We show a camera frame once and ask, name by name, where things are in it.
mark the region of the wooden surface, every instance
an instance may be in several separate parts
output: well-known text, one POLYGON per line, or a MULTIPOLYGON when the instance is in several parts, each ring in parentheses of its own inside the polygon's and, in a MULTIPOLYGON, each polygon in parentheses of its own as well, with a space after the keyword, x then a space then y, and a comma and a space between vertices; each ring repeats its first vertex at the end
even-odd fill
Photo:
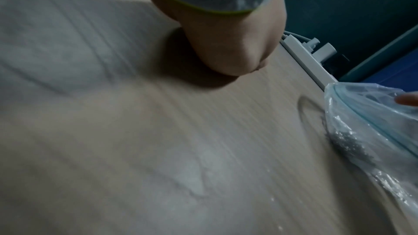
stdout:
POLYGON ((283 47, 231 79, 148 0, 0 4, 0 234, 394 234, 283 47))

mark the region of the blue object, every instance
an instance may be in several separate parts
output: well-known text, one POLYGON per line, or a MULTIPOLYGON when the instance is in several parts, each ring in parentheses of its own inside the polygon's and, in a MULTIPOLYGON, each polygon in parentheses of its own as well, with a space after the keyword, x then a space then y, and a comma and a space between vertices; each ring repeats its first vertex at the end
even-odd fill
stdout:
POLYGON ((418 91, 418 49, 364 79, 362 83, 377 83, 405 92, 418 91))

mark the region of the wood grain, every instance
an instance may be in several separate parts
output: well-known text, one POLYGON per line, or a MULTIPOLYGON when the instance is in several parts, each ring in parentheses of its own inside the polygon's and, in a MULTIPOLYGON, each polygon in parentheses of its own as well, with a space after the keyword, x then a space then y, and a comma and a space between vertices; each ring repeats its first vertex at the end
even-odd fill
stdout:
POLYGON ((148 0, 0 0, 1 234, 394 234, 284 50, 232 79, 148 0))

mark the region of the transparent zip bag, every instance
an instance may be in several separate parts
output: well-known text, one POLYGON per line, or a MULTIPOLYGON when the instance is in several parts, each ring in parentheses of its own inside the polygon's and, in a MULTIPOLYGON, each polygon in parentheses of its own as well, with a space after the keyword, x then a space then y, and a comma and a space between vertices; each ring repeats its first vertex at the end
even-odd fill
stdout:
POLYGON ((339 152, 418 217, 418 107, 397 104, 403 93, 378 84, 329 84, 325 117, 339 152))

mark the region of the finger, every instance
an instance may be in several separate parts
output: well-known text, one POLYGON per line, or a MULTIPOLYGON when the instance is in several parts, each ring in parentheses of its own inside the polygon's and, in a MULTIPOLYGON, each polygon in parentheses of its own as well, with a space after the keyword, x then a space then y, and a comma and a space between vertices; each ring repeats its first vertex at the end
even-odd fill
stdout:
POLYGON ((418 107, 418 92, 399 95, 395 97, 395 102, 401 105, 418 107))

